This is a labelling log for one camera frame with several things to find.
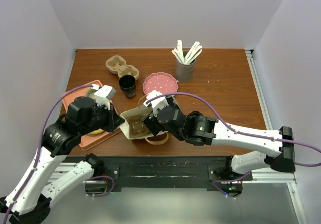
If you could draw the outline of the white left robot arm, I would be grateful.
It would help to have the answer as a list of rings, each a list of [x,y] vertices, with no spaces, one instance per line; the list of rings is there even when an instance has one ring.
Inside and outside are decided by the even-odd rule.
[[[13,191],[1,198],[4,223],[42,223],[58,200],[86,180],[107,178],[104,162],[94,154],[86,155],[73,170],[48,183],[56,168],[82,136],[102,129],[115,131],[122,118],[112,103],[96,103],[89,97],[78,97],[65,114],[42,131],[36,154]]]

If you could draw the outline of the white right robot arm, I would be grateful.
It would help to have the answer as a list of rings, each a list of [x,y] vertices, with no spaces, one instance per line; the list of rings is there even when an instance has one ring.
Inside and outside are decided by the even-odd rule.
[[[168,132],[176,139],[195,146],[230,145],[249,149],[243,155],[234,155],[219,171],[229,180],[256,169],[293,173],[295,167],[293,139],[288,127],[280,130],[260,130],[224,124],[221,120],[194,111],[185,115],[177,107],[167,106],[158,114],[143,117],[143,123],[154,134]]]

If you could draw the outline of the beige paper takeout bag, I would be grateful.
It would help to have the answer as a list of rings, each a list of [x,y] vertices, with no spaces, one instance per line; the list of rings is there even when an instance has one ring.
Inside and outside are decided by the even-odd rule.
[[[169,134],[167,132],[161,132],[156,136],[153,135],[142,120],[151,113],[151,110],[143,104],[143,100],[147,100],[147,96],[148,94],[138,101],[138,107],[120,114],[124,119],[124,123],[120,125],[120,129],[129,140],[145,139],[145,141],[151,145],[162,145],[168,141]]]

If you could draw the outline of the beige cardboard cup carrier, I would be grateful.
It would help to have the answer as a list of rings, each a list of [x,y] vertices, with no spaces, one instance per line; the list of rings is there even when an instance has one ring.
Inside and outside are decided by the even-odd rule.
[[[127,118],[130,137],[138,139],[151,133],[148,127],[144,124],[142,120],[143,117],[144,115],[139,114]]]

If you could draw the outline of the stack of black cups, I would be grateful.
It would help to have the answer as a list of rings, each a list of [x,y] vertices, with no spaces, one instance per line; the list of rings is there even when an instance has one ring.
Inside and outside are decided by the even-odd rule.
[[[125,75],[119,79],[119,86],[126,98],[132,99],[136,96],[136,79],[132,75]]]

